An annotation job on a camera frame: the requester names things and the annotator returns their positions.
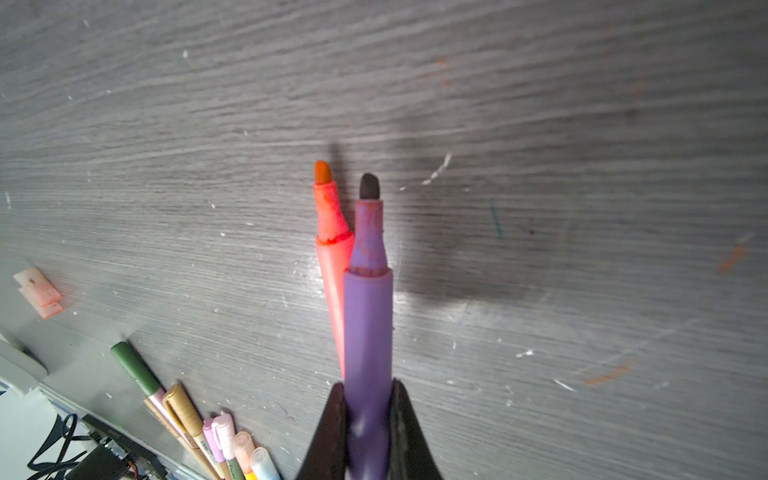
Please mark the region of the gold cap cream marker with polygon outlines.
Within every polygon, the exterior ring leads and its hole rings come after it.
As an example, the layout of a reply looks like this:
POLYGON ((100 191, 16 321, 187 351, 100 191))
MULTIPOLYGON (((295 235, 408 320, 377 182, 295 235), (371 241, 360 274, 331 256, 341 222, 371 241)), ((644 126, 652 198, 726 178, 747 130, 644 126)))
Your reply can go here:
POLYGON ((173 384, 163 397, 163 405, 172 422, 192 442, 192 451, 203 460, 214 479, 226 479, 224 469, 215 460, 203 433, 203 420, 180 382, 173 384))

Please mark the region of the purple highlighter pen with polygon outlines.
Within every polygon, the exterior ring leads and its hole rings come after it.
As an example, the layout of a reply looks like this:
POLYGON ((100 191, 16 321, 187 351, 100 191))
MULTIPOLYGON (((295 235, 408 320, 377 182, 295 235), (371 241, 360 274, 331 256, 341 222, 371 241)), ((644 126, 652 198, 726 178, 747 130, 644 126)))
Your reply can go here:
POLYGON ((347 468, 352 479, 384 479, 389 464, 393 273, 383 240, 378 178, 361 177, 355 241, 344 272, 347 468))

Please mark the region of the pink highlighter pen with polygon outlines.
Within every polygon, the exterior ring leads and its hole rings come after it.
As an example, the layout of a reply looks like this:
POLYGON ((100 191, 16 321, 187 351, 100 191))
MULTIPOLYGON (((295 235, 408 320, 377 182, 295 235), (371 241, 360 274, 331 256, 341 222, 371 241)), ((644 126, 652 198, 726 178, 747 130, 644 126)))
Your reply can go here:
POLYGON ((341 376, 345 377, 343 276, 349 265, 355 235, 342 212, 331 167, 323 160, 315 163, 313 194, 318 219, 316 254, 341 376))

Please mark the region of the blue highlighter pen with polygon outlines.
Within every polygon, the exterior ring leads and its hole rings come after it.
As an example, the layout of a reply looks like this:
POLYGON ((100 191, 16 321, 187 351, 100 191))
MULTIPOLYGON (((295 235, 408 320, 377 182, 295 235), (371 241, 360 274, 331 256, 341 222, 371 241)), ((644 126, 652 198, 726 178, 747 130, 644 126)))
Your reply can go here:
POLYGON ((264 447, 257 447, 251 454, 250 467, 258 480, 281 480, 269 452, 264 447))

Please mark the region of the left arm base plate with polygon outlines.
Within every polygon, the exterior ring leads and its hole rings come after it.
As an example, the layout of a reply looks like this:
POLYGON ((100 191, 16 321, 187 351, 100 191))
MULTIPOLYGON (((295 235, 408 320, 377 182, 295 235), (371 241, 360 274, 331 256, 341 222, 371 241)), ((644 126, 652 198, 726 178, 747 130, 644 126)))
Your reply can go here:
POLYGON ((85 434, 73 434, 73 441, 92 441, 83 456, 67 460, 72 467, 64 479, 172 479, 169 470, 150 450, 97 420, 90 414, 77 417, 76 427, 85 434))

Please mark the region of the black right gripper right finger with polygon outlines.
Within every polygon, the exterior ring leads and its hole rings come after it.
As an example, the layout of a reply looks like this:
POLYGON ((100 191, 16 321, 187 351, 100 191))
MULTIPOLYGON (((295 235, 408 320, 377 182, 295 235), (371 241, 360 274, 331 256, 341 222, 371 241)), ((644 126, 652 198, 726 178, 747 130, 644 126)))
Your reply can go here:
POLYGON ((443 479, 422 432, 408 391, 399 379, 392 382, 389 430, 390 479, 443 479))

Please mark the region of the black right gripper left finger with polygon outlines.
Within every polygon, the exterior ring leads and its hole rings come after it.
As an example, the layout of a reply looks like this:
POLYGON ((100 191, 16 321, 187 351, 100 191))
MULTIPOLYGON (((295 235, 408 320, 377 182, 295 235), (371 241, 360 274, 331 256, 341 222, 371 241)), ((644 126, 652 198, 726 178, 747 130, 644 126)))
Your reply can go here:
POLYGON ((343 383, 331 387, 296 480, 344 480, 347 470, 348 407, 343 383))

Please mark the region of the tan marker pen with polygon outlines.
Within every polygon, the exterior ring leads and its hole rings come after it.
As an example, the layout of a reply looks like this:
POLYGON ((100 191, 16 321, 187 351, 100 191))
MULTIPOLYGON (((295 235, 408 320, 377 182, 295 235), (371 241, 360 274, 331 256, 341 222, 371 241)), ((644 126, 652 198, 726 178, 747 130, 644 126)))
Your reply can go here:
POLYGON ((161 410, 153 402, 153 398, 145 397, 143 403, 148 411, 163 425, 163 427, 171 433, 171 435, 184 447, 184 449, 195 459, 195 461, 203 468, 205 473, 212 479, 217 479, 218 476, 214 470, 210 469, 210 465, 204 459, 200 451, 192 446, 186 436, 180 433, 177 428, 168 420, 161 410))

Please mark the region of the pink cap brown marker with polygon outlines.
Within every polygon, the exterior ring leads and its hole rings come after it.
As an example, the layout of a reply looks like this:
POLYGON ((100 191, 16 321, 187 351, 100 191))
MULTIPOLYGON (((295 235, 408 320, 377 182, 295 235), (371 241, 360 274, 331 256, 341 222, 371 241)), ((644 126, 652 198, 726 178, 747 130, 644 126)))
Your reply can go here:
POLYGON ((231 473, 229 471, 229 467, 227 466, 225 457, 216 443, 216 436, 213 431, 213 418, 207 418, 203 421, 203 434, 205 436, 205 440, 207 442, 208 448, 212 453, 212 457, 214 459, 214 467, 217 469, 217 471, 221 474, 221 477, 225 480, 231 480, 231 473))

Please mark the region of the orange highlighter pen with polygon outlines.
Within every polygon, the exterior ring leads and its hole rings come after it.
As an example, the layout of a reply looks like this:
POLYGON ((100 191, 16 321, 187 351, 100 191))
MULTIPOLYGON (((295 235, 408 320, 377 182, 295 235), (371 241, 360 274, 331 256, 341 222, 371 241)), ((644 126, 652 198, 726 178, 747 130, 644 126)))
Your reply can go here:
POLYGON ((256 480, 257 477, 250 465, 251 456, 256 450, 252 436, 246 431, 238 432, 233 439, 233 450, 245 479, 256 480))

